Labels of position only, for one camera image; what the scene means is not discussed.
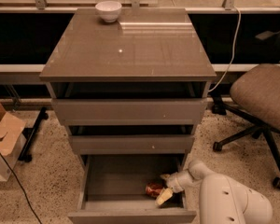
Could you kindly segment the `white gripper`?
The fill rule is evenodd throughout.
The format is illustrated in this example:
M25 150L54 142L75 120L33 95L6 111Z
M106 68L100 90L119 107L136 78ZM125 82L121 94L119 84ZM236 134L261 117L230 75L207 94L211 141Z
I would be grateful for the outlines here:
M162 189L160 195L157 197L155 204L157 206L163 205L173 197L174 193L183 191L190 184L190 174L187 170L176 172L171 175L163 174L160 178L166 181L168 188Z

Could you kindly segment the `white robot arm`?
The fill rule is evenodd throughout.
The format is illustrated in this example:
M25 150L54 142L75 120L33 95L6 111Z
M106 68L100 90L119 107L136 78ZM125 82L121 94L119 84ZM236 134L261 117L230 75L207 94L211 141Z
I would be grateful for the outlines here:
M156 199L161 206L174 194L200 186L200 224L270 224L273 208L261 193L193 160L186 170L162 175L165 187Z

